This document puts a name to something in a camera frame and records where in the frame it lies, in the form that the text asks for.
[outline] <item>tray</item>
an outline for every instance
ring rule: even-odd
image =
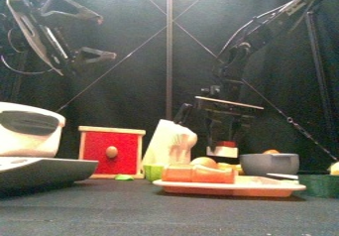
[[[97,161],[0,157],[0,192],[86,179]]]
[[[305,186],[268,177],[237,176],[233,184],[162,181],[153,182],[165,192],[234,196],[288,197],[293,191],[305,190]]]

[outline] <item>plate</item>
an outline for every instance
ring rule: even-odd
[[[268,177],[244,176],[237,176],[233,184],[162,181],[161,179],[153,184],[162,186],[165,192],[233,196],[288,197],[293,191],[305,190],[305,186],[298,183]]]

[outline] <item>table surface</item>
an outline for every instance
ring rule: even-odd
[[[0,235],[339,235],[339,199],[174,194],[145,179],[0,193]]]

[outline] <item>red wooden box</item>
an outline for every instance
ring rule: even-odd
[[[80,160],[98,161],[90,178],[129,175],[142,178],[141,138],[144,130],[80,126]]]

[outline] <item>black curtain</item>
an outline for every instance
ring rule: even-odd
[[[20,75],[1,65],[1,100],[58,111],[66,117],[58,158],[78,155],[78,126],[144,129],[145,151],[158,119],[165,118],[166,95],[166,0],[74,0],[97,12],[104,22],[78,27],[74,38],[88,47],[114,52],[113,63],[84,69],[80,76],[64,77],[48,71]],[[248,20],[289,0],[173,0],[172,113],[193,103],[204,87],[218,84],[212,75],[214,55],[236,29]],[[10,16],[5,0],[1,12]],[[316,34],[325,72],[331,115],[337,128],[337,0],[325,0],[316,9]],[[25,55],[25,71],[46,66],[36,54]],[[337,156],[337,129],[328,130],[305,23],[281,35],[250,57],[244,78],[264,97],[292,118],[312,138]],[[20,89],[13,96],[8,85]],[[277,149],[300,155],[302,170],[325,170],[331,159],[293,128],[285,118],[244,87],[241,102],[261,105],[262,114],[240,143],[240,153]],[[202,112],[193,112],[188,127],[198,135],[192,157],[205,155],[206,129]]]

